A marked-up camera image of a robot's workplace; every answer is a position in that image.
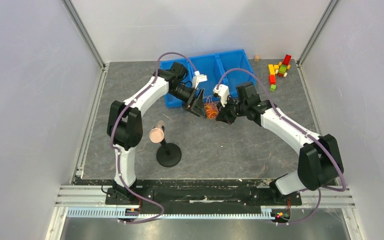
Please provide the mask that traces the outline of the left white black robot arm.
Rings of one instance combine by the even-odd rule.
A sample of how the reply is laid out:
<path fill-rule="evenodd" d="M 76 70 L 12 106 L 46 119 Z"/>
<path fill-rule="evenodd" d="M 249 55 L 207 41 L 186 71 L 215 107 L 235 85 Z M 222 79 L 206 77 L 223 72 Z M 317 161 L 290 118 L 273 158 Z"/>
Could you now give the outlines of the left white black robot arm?
<path fill-rule="evenodd" d="M 182 108 L 198 117 L 206 118 L 204 90 L 198 85 L 207 76 L 196 70 L 191 86 L 182 83 L 188 76 L 187 68 L 174 62 L 170 69 L 157 69 L 149 82 L 123 102 L 115 100 L 110 106 L 107 134 L 115 152 L 116 172 L 112 190 L 124 204 L 132 204 L 137 191 L 131 187 L 137 180 L 135 174 L 136 146 L 143 137 L 142 116 L 161 97 L 170 94 L 181 100 Z"/>

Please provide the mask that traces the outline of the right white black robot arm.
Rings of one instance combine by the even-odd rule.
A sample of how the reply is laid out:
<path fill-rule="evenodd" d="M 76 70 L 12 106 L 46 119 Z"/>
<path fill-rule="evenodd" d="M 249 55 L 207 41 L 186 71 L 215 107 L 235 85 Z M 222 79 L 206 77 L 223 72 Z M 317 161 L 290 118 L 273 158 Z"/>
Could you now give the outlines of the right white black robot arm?
<path fill-rule="evenodd" d="M 327 187 L 335 178 L 344 178 L 344 167 L 335 137 L 310 131 L 269 100 L 262 101 L 250 81 L 239 84 L 236 91 L 238 98 L 229 95 L 227 85 L 220 84 L 213 89 L 214 96 L 220 98 L 216 120 L 232 124 L 236 118 L 246 117 L 277 135 L 298 154 L 297 170 L 269 184 L 268 196 L 273 203 L 282 204 L 294 192 L 315 191 Z"/>

